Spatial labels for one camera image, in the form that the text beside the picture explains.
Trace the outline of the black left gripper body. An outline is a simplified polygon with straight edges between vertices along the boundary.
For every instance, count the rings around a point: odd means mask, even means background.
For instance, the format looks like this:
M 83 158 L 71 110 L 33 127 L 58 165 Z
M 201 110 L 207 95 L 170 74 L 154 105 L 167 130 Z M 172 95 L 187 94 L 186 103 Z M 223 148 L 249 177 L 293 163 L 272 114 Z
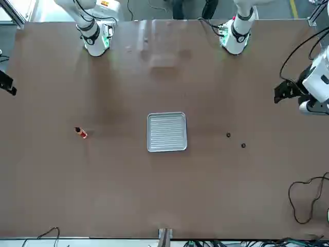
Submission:
M 305 88 L 305 86 L 303 85 L 303 81 L 309 76 L 310 74 L 310 68 L 311 66 L 308 66 L 299 76 L 297 82 L 296 82 L 296 86 L 294 89 L 294 93 L 297 96 L 302 97 L 302 99 L 311 99 L 311 96 L 308 92 L 308 90 Z

